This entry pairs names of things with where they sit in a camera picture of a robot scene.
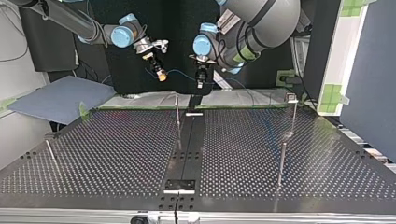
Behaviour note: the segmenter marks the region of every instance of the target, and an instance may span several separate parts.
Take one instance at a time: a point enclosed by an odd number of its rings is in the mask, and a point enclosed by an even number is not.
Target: light blue panel
[[[90,110],[102,105],[115,94],[110,86],[78,77],[64,77],[23,96],[8,109],[67,125],[80,117],[81,102]]]

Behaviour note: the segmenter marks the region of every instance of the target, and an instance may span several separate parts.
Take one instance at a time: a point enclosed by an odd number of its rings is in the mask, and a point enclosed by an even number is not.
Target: metal bracket
[[[195,180],[168,180],[164,194],[195,194]]]
[[[241,19],[227,9],[218,20],[218,27],[226,35]]]

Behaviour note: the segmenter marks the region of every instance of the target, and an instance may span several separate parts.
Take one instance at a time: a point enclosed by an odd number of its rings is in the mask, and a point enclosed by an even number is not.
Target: gray panel
[[[99,111],[0,171],[0,207],[394,215],[396,175],[310,109]],[[168,178],[194,195],[163,195]]]
[[[292,108],[206,111],[204,142],[190,149],[200,150],[202,164],[192,160],[186,169],[201,169],[194,209],[396,213],[396,175],[326,119],[302,109],[279,188],[281,145],[291,122]]]
[[[48,150],[40,148],[7,172],[0,186],[0,205],[12,204],[5,200],[10,196],[45,195],[54,202],[68,197],[94,197],[99,204],[101,198],[115,198],[117,203],[111,206],[122,206],[120,202],[129,199],[131,206],[144,209],[145,205],[138,202],[150,202],[161,191],[176,145],[175,114],[123,110],[94,113],[91,119],[52,142],[56,161]],[[76,202],[56,206],[82,206]],[[56,203],[49,200],[44,204]]]
[[[343,124],[392,161],[396,161],[396,1],[370,4],[361,33],[344,105]]]
[[[86,110],[90,110],[114,94],[114,89],[107,85],[77,77],[64,77],[23,96],[8,109],[39,119],[70,124],[80,117],[81,103]]]

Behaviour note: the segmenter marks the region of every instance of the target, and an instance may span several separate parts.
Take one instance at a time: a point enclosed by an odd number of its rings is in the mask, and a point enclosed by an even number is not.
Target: wall
[[[0,6],[22,30],[19,19]],[[12,62],[1,62],[22,55],[26,40],[0,11],[0,103],[19,97],[46,84],[42,73],[34,71],[29,52]],[[0,169],[25,151],[37,146],[45,133],[50,132],[47,121],[34,119],[10,111],[0,111]]]
[[[340,104],[340,97],[345,96],[347,92],[347,84],[361,40],[361,31],[365,22],[367,8],[368,6],[363,6],[359,15],[353,16],[345,16],[343,11],[340,12],[318,99],[318,110],[322,116],[341,115],[343,105]],[[329,103],[327,101],[329,100],[328,91],[330,86],[337,87],[337,91],[333,89],[333,93],[330,93],[332,99],[335,97],[335,100],[331,99]]]
[[[396,162],[395,36],[396,1],[369,5],[346,91],[343,124]]]

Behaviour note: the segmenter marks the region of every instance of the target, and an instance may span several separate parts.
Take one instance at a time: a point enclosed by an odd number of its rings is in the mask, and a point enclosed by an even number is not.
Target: black backdrop
[[[214,0],[91,0],[94,17],[103,24],[115,24],[134,13],[140,23],[148,26],[147,34],[154,39],[168,39],[168,52],[159,53],[166,70],[178,69],[194,77],[195,66],[189,58],[193,39],[202,22],[216,22],[219,6]],[[212,85],[198,91],[195,82],[179,73],[171,73],[161,83],[147,74],[149,65],[132,48],[105,50],[113,84],[118,93],[147,91],[178,91],[180,93],[210,93]]]
[[[202,22],[215,22],[219,17],[219,6],[214,0],[90,0],[91,14],[103,24],[117,24],[118,20],[134,13],[142,24],[148,25],[148,35],[157,39],[169,39],[168,53],[159,54],[163,59],[167,70],[179,69],[188,76],[194,77],[195,66],[189,59],[192,54],[192,41],[198,35]],[[76,10],[86,10],[86,2],[70,4]],[[235,26],[226,38],[229,47],[234,44],[236,31]],[[40,33],[42,41],[48,38],[58,38],[56,34],[46,35]],[[195,83],[181,74],[172,73],[164,83],[158,82],[147,74],[145,68],[149,65],[144,62],[135,51],[118,49],[110,46],[86,45],[76,39],[76,49],[79,58],[92,67],[98,74],[99,81],[105,80],[110,73],[112,80],[106,84],[112,84],[120,94],[134,94],[148,91],[177,91],[185,94],[209,94],[212,85],[206,85],[202,91],[196,89]],[[65,50],[67,46],[59,45],[57,48],[49,47],[50,50]],[[40,54],[41,57],[52,57],[53,54]],[[275,49],[269,49],[249,66],[242,69],[237,75],[222,74],[226,78],[238,80],[249,89],[269,89],[276,86],[276,73],[278,70],[292,69],[290,42]],[[87,77],[84,67],[76,69],[79,77]],[[70,71],[49,72],[51,81],[64,76],[73,76]],[[236,89],[243,88],[238,82],[227,80]]]

